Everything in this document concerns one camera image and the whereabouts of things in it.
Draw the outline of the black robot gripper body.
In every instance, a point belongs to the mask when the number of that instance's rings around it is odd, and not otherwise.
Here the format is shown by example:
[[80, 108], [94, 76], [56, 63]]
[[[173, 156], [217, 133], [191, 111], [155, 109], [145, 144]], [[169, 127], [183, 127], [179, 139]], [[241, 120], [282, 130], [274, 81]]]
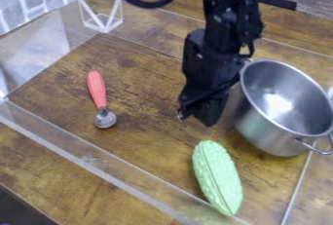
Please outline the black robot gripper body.
[[229, 91], [243, 65], [239, 61], [240, 46], [233, 36], [208, 36], [204, 29], [187, 34], [181, 60], [185, 84], [177, 102], [193, 102], [196, 90]]

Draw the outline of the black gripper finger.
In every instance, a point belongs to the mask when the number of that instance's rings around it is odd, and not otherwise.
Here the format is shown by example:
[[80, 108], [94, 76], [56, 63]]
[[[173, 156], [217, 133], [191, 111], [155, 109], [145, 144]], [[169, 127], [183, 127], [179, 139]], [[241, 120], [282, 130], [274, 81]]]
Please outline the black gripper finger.
[[195, 91], [193, 117], [204, 126], [211, 127], [217, 122], [227, 98], [228, 90], [217, 90], [215, 92]]
[[179, 108], [176, 109], [176, 117], [180, 121], [189, 117], [200, 119], [200, 110], [203, 103], [200, 101], [195, 102], [179, 102]]

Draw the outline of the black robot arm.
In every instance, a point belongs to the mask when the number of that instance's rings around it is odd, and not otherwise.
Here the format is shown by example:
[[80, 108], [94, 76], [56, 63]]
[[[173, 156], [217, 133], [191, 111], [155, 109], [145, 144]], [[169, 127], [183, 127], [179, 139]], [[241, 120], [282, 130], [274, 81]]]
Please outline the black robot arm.
[[205, 26], [184, 39], [177, 117], [212, 126], [221, 114], [244, 60], [262, 36], [259, 0], [203, 0]]

